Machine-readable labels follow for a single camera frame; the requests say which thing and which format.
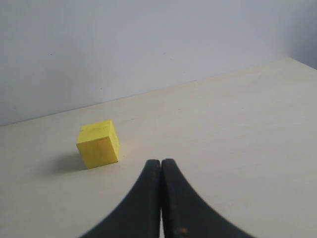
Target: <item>white wall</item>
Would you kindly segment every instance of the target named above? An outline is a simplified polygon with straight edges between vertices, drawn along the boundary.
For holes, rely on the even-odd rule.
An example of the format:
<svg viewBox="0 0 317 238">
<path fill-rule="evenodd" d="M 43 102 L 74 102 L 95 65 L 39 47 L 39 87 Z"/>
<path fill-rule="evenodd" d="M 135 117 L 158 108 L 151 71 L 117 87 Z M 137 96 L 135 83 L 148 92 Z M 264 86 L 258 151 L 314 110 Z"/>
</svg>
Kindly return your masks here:
<svg viewBox="0 0 317 238">
<path fill-rule="evenodd" d="M 0 124 L 287 55 L 309 61 L 316 9 L 316 0 L 2 0 Z"/>
</svg>

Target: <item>yellow cube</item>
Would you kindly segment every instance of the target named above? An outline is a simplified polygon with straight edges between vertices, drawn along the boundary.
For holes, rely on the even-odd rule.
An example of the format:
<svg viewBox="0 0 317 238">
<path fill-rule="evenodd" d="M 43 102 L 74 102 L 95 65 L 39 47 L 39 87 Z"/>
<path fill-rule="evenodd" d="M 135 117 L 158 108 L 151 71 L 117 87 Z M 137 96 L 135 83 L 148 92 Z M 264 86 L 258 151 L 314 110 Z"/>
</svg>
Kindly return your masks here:
<svg viewBox="0 0 317 238">
<path fill-rule="evenodd" d="M 76 145 L 88 169 L 118 162 L 119 140 L 111 120 L 83 126 Z"/>
</svg>

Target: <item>table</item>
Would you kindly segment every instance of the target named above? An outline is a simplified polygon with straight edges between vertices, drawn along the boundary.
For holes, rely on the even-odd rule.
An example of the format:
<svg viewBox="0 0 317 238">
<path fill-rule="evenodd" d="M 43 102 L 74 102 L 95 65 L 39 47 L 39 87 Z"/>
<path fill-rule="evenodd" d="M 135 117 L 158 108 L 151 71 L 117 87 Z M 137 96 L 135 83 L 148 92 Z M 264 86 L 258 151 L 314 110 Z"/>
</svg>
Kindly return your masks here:
<svg viewBox="0 0 317 238">
<path fill-rule="evenodd" d="M 78 237 L 117 206 L 147 159 L 174 158 L 246 232 L 315 238 L 316 91 L 317 71 L 284 59 L 0 127 L 0 237 Z M 86 170 L 80 127 L 106 119 L 119 162 Z"/>
</svg>

